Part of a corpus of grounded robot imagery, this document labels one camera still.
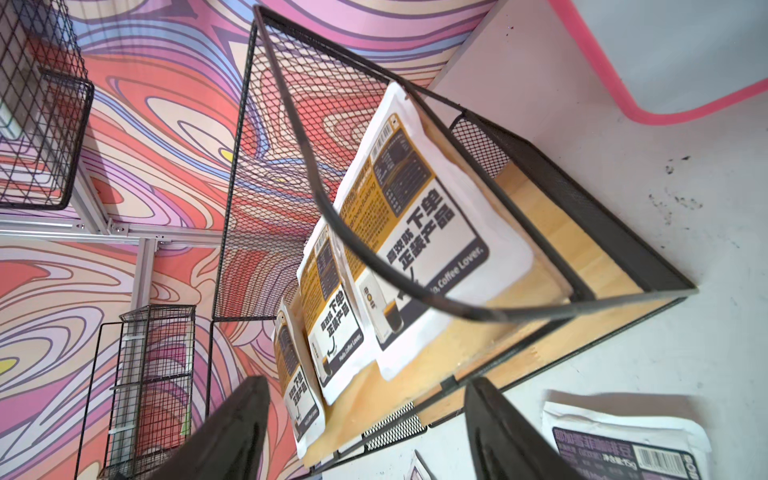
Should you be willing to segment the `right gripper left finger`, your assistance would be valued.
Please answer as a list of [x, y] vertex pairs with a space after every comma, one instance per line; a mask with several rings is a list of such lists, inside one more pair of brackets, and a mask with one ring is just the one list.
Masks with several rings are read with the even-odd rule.
[[153, 479], [254, 479], [270, 408], [269, 382], [246, 378]]

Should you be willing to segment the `yellow coffee bag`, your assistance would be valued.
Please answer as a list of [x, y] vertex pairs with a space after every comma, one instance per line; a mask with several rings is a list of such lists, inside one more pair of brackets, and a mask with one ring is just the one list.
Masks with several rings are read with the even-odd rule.
[[375, 361], [376, 348], [346, 257], [324, 219], [315, 224], [304, 246], [297, 279], [304, 337], [322, 395], [331, 405]]
[[308, 448], [325, 431], [325, 406], [306, 341], [285, 300], [280, 302], [276, 313], [273, 345], [281, 396], [288, 411], [297, 455], [303, 459]]
[[534, 254], [480, 188], [428, 138], [390, 83], [336, 194], [344, 223], [409, 281], [480, 305], [522, 279]]

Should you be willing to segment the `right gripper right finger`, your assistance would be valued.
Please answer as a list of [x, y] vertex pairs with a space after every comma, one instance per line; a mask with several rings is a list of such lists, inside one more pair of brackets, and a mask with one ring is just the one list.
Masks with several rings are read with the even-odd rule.
[[545, 441], [486, 378], [465, 389], [465, 419], [479, 479], [579, 479], [581, 475]]

